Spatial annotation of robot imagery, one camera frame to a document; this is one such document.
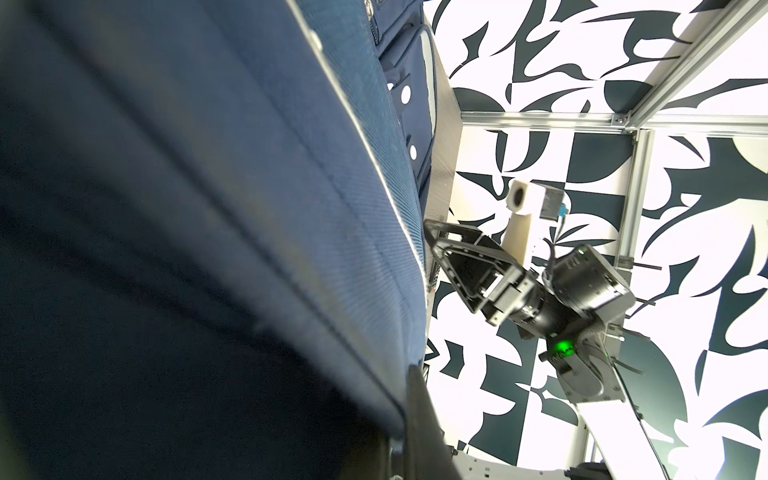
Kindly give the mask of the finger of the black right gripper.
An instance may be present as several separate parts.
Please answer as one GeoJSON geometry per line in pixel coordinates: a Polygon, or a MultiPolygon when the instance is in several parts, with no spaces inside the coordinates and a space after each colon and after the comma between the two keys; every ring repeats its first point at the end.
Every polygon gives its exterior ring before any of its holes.
{"type": "Polygon", "coordinates": [[[425,239],[434,259],[472,313],[488,302],[496,275],[515,264],[512,256],[480,229],[427,219],[425,239]]]}

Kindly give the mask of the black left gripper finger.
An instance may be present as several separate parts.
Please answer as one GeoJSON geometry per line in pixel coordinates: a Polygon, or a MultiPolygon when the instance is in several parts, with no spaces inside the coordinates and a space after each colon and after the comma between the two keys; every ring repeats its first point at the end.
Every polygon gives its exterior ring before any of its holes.
{"type": "Polygon", "coordinates": [[[407,387],[404,478],[460,480],[419,366],[409,367],[407,387]]]}

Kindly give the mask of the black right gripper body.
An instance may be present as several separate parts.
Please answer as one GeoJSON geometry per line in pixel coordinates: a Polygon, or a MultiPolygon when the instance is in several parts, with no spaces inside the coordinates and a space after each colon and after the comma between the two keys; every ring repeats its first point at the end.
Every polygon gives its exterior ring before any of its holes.
{"type": "Polygon", "coordinates": [[[554,368],[571,403],[624,401],[605,336],[636,302],[625,279],[587,244],[554,262],[549,285],[517,263],[508,272],[517,277],[503,280],[487,296],[487,321],[510,321],[543,339],[546,349],[539,360],[554,368]]]}

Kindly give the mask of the navy blue student backpack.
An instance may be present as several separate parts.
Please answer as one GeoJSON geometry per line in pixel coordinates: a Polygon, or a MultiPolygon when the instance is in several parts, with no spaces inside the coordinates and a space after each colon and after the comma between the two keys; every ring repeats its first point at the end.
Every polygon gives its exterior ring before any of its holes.
{"type": "Polygon", "coordinates": [[[1,475],[404,478],[419,1],[1,5],[1,475]]]}

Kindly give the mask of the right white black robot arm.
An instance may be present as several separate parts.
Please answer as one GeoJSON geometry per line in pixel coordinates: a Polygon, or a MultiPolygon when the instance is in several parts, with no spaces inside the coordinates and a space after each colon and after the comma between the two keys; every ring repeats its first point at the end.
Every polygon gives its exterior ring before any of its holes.
{"type": "Polygon", "coordinates": [[[525,268],[475,227],[427,220],[434,258],[474,314],[494,327],[515,325],[545,341],[566,399],[585,420],[614,479],[664,479],[660,461],[616,362],[605,346],[636,298],[628,283],[588,244],[552,257],[542,276],[525,268]]]}

